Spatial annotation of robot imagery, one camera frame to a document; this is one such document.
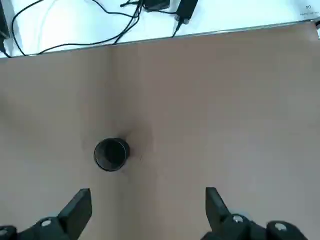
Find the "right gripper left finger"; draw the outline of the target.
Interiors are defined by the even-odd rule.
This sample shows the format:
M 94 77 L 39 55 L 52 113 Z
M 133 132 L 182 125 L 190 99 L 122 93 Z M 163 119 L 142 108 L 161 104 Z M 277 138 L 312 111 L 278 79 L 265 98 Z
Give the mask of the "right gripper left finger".
M 0 238 L 2 240 L 77 240 L 91 217 L 91 190 L 82 188 L 57 216 L 42 218 L 21 232 L 18 232 L 13 225 L 2 225 Z

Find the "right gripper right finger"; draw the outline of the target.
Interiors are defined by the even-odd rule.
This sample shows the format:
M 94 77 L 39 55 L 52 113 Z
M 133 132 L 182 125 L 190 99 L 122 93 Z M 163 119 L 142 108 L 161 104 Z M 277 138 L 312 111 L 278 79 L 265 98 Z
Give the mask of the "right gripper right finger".
M 239 213 L 231 213 L 215 187 L 205 189 L 205 213 L 211 231 L 203 240 L 305 240 L 295 225 L 273 220 L 260 226 Z

